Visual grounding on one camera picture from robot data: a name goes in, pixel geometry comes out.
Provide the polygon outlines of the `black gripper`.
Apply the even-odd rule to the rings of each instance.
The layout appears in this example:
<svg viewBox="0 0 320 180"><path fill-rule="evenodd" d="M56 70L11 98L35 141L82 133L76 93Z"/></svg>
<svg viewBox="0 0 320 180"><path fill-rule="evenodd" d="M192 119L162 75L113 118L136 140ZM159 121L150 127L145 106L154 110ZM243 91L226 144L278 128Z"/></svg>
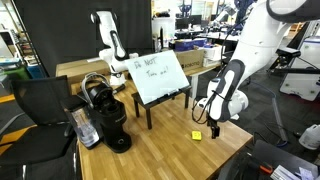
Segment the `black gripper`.
<svg viewBox="0 0 320 180"><path fill-rule="evenodd" d="M217 125L217 121L212 119L210 116L206 118L207 125L211 128L211 139L215 139L220 135L220 128Z"/></svg>

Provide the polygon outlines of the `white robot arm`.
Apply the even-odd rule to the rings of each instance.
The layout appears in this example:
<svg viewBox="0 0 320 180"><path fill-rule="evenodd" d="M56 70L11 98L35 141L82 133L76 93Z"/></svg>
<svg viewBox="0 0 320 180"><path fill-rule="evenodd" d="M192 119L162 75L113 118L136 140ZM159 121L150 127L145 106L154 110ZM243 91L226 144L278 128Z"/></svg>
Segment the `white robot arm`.
<svg viewBox="0 0 320 180"><path fill-rule="evenodd" d="M209 81L207 97L197 103L206 111L212 139L220 135L218 122L226 122L248 107L248 98L239 86L268 64L286 31L294 23L319 18L320 0L257 1L245 21L230 61Z"/></svg>

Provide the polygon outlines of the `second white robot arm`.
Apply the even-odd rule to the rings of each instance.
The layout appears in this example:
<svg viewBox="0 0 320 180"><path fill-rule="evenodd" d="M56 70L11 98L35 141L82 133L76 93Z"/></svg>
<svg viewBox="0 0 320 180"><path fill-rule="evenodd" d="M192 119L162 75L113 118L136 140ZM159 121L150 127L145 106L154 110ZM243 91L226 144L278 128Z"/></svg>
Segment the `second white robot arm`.
<svg viewBox="0 0 320 180"><path fill-rule="evenodd" d="M106 61L111 72L110 84L122 85L126 82L123 71L127 70L125 60L137 58L138 53L127 54L122 46L115 23L116 16L110 11L96 11L90 15L91 21L99 26L100 35L106 48L99 57Z"/></svg>

